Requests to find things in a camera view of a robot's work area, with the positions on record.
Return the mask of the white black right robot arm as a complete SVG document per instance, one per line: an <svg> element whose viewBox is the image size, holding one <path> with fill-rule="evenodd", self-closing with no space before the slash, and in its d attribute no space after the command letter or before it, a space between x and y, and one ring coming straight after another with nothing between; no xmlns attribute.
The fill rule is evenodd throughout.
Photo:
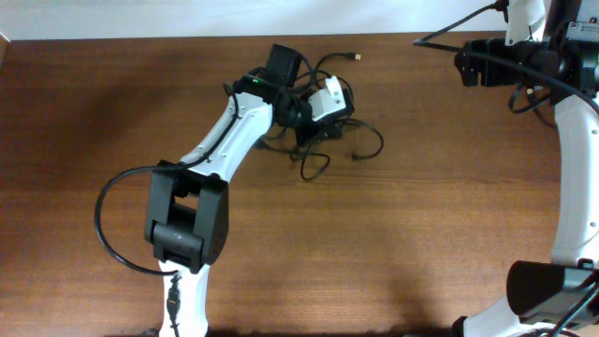
<svg viewBox="0 0 599 337"><path fill-rule="evenodd" d="M506 292L463 316L453 336L573 336L598 323L598 4L494 1L503 38L456 49L466 86L516 85L537 112L549 103L561 147L559 223L548 263L517 261Z"/></svg>

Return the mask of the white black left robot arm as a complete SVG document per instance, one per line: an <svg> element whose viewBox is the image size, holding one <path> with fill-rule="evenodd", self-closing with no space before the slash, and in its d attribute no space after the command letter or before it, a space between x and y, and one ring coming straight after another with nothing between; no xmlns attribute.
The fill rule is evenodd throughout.
<svg viewBox="0 0 599 337"><path fill-rule="evenodd" d="M229 183L243 158L273 125L293 129L299 147L327 133L354 110L353 94L340 78L295 84L303 55L275 44L264 66L228 85L226 109L203 141L179 163L162 160L151 178L145 240L163 272L161 336L204 336L211 265L228 233Z"/></svg>

